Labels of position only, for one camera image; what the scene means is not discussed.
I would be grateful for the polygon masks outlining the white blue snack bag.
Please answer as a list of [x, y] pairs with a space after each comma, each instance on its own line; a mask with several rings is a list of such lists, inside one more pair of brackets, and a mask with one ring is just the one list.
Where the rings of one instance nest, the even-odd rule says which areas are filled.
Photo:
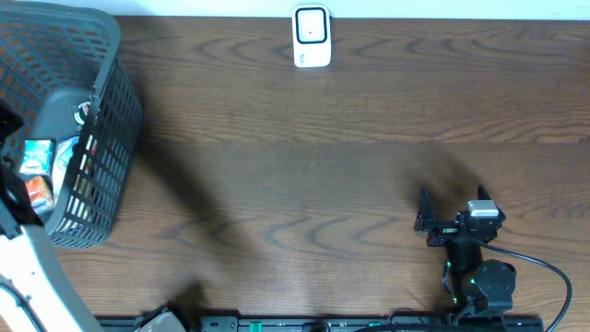
[[[86, 145], [86, 149], [89, 149], [90, 154], [93, 156], [96, 154], [98, 142], [93, 138], [93, 136], [89, 136], [90, 142]], [[67, 166], [70, 163], [74, 155], [74, 147], [79, 141], [79, 136], [71, 136], [66, 140], [62, 141], [57, 145], [54, 161], [53, 161], [53, 170], [52, 170], [52, 186], [53, 186], [53, 198], [55, 203], [58, 200], [60, 195], [62, 185], [64, 182]], [[94, 173], [94, 165], [92, 160], [87, 160], [87, 156], [83, 155], [82, 157], [82, 164], [86, 162], [86, 166], [83, 167], [84, 171], [88, 175], [93, 175]], [[91, 184], [86, 184], [84, 195], [86, 197], [90, 197], [94, 195], [95, 188]]]

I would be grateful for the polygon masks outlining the orange white tissue pack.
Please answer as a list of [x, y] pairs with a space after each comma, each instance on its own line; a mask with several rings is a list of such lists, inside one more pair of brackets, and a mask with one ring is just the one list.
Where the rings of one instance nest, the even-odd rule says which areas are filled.
[[37, 215], [52, 212], [55, 209], [53, 190], [44, 176], [35, 176], [25, 182], [30, 204]]

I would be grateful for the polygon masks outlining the green white tissue pack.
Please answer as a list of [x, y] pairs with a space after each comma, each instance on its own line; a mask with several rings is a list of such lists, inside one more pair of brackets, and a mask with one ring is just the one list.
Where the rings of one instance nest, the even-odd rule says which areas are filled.
[[26, 140], [19, 172], [25, 175], [49, 175], [53, 167], [54, 152], [55, 142], [52, 140]]

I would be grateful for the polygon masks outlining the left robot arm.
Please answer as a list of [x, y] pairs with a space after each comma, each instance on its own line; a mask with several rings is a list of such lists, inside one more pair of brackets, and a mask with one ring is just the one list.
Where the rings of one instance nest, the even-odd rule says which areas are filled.
[[187, 331], [171, 308], [99, 320], [60, 266], [24, 182], [1, 159], [1, 316], [14, 331]]

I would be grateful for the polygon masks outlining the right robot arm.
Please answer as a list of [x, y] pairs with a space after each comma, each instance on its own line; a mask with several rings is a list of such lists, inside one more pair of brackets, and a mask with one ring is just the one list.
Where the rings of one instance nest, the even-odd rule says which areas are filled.
[[478, 188], [478, 198], [468, 201], [453, 220], [436, 219], [428, 191], [423, 188], [420, 192], [414, 230], [428, 234], [429, 247], [445, 249], [442, 282], [454, 299], [454, 311], [447, 318], [453, 326], [479, 319], [501, 321], [513, 308], [515, 268], [499, 260], [485, 260], [481, 252], [498, 236], [504, 221], [505, 215], [483, 186]]

